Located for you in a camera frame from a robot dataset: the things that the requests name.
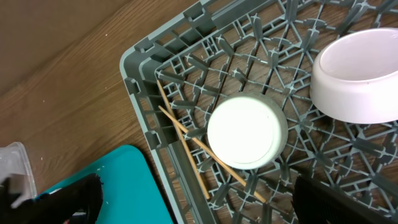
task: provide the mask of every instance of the white ceramic bowl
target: white ceramic bowl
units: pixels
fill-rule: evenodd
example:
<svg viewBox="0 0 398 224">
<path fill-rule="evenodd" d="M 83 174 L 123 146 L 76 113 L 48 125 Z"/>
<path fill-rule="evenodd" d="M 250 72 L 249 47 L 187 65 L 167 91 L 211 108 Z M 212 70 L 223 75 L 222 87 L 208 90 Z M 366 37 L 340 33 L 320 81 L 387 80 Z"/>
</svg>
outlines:
<svg viewBox="0 0 398 224">
<path fill-rule="evenodd" d="M 273 161 L 287 141 L 287 122 L 281 108 L 260 93 L 235 93 L 210 117 L 208 140 L 225 164 L 255 169 Z"/>
<path fill-rule="evenodd" d="M 313 104 L 350 123 L 398 119 L 398 29 L 369 29 L 344 36 L 316 57 Z"/>
</svg>

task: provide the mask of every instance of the wooden table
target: wooden table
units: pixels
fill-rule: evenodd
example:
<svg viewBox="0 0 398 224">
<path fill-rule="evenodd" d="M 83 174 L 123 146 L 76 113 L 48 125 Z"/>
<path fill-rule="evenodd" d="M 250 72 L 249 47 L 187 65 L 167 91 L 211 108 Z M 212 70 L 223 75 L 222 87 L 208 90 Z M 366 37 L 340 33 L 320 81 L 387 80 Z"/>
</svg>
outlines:
<svg viewBox="0 0 398 224">
<path fill-rule="evenodd" d="M 131 1 L 0 97 L 0 146 L 25 145 L 38 193 L 123 144 L 153 162 L 119 61 L 195 2 Z"/>
</svg>

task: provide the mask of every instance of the plastic grid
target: plastic grid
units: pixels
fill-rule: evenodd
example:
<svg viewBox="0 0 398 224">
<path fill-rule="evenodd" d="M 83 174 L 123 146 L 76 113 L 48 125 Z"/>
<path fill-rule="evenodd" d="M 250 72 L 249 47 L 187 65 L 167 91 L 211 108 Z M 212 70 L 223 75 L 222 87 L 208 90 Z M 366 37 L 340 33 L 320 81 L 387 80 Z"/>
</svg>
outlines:
<svg viewBox="0 0 398 224">
<path fill-rule="evenodd" d="M 370 26 L 357 28 L 380 27 L 385 14 L 398 16 L 394 8 L 398 1 L 233 1 L 212 13 L 213 3 L 196 3 L 129 49 L 121 60 L 126 88 L 178 222 L 187 223 L 191 213 L 196 223 L 218 223 L 217 211 L 227 209 L 232 223 L 295 223 L 291 205 L 281 201 L 290 200 L 299 174 L 319 179 L 397 221 L 398 188 L 381 174 L 397 157 L 397 121 L 374 125 L 336 121 L 312 105 L 309 89 L 313 60 L 324 46 L 354 32 L 355 24 L 364 22 L 368 14 L 374 15 Z M 322 15 L 332 12 L 328 8 L 341 9 L 344 18 L 322 20 Z M 264 22 L 264 12 L 275 10 L 281 14 Z M 179 30 L 182 24 L 188 26 Z M 231 32 L 238 35 L 234 40 Z M 192 129 L 186 139 L 205 140 L 211 112 L 231 93 L 269 95 L 289 123 L 284 152 L 269 166 L 241 170 L 248 183 L 242 188 L 192 145 L 199 171 L 207 177 L 210 173 L 216 182 L 209 191 L 211 200 L 204 201 L 174 128 L 157 109 L 163 102 L 156 78 L 164 81 L 180 122 Z M 166 169 L 163 149 L 172 172 Z M 184 192 L 184 205 L 174 189 L 176 180 Z M 256 200 L 255 189 L 269 201 Z M 257 214 L 248 215 L 249 208 Z"/>
</svg>

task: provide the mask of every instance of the wooden chopstick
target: wooden chopstick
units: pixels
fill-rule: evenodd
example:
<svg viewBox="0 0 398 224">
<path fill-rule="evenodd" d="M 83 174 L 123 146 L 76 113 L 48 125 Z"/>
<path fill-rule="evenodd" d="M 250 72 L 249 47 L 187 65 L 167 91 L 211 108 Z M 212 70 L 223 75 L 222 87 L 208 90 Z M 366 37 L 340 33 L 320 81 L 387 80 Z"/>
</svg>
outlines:
<svg viewBox="0 0 398 224">
<path fill-rule="evenodd" d="M 179 121 L 177 121 L 171 114 L 169 114 L 163 107 L 159 106 L 159 109 L 166 114 L 166 116 L 168 116 L 174 123 L 174 125 L 177 125 L 177 127 L 179 129 L 181 129 L 183 132 L 187 133 L 188 129 L 186 127 L 184 127 L 181 123 L 179 123 Z M 234 170 L 232 170 L 232 168 L 230 168 L 228 165 L 226 165 L 223 161 L 221 161 L 216 154 L 214 154 L 214 152 L 209 149 L 206 144 L 204 144 L 203 142 L 201 142 L 199 139 L 197 138 L 192 138 L 193 141 L 195 141 L 203 150 L 205 150 L 205 152 L 207 152 L 207 154 L 209 154 L 209 156 L 211 156 L 216 162 L 218 162 L 219 165 L 221 165 L 222 167 L 224 167 L 225 170 L 227 170 L 227 172 L 229 172 L 236 180 L 239 181 L 239 183 L 241 183 L 243 186 L 246 186 L 246 181 L 244 181 L 244 179 L 242 177 L 240 177 Z M 254 192 L 254 196 L 256 198 L 258 198 L 260 200 L 260 202 L 262 203 L 266 203 L 267 200 L 261 196 L 261 194 L 257 191 Z"/>
<path fill-rule="evenodd" d="M 170 106 L 169 99 L 167 99 L 166 93 L 164 92 L 162 84 L 160 83 L 159 80 L 157 81 L 157 86 L 159 87 L 160 94 L 162 95 L 163 101 L 166 104 L 166 108 L 169 111 L 169 115 L 171 117 L 173 117 L 174 120 L 175 120 L 175 121 L 173 120 L 174 127 L 177 130 L 178 137 L 180 138 L 180 140 L 182 142 L 182 145 L 184 146 L 184 149 L 185 149 L 185 152 L 187 153 L 189 162 L 191 163 L 193 171 L 194 171 L 194 173 L 195 173 L 195 175 L 196 175 L 196 177 L 197 177 L 197 179 L 199 181 L 200 188 L 201 188 L 203 194 L 205 195 L 206 199 L 210 199 L 209 192 L 207 191 L 206 185 L 205 185 L 205 183 L 204 183 L 204 181 L 203 181 L 203 179 L 202 179 L 202 177 L 201 177 L 201 175 L 200 175 L 200 173 L 198 171 L 197 164 L 193 160 L 191 151 L 189 150 L 188 144 L 185 141 L 185 138 L 184 138 L 184 136 L 183 136 L 183 134 L 181 132 L 181 129 L 178 128 L 179 122 L 175 119 L 175 115 L 174 115 L 172 107 Z"/>
</svg>

